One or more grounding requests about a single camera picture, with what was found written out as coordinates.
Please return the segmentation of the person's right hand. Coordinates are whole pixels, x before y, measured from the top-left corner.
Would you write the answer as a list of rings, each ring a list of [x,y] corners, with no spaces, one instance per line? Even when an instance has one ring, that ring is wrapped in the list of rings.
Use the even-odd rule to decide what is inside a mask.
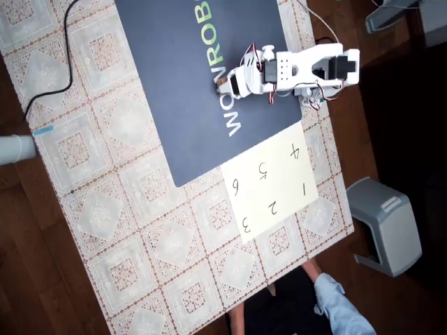
[[[301,267],[313,283],[315,283],[316,279],[323,273],[315,258],[303,262]]]

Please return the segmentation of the person's left hand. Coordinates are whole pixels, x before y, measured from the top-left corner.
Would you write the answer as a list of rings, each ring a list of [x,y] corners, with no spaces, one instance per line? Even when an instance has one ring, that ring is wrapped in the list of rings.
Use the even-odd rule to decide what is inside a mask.
[[[241,303],[228,312],[230,318],[230,332],[232,335],[245,335],[244,329],[244,303]]]

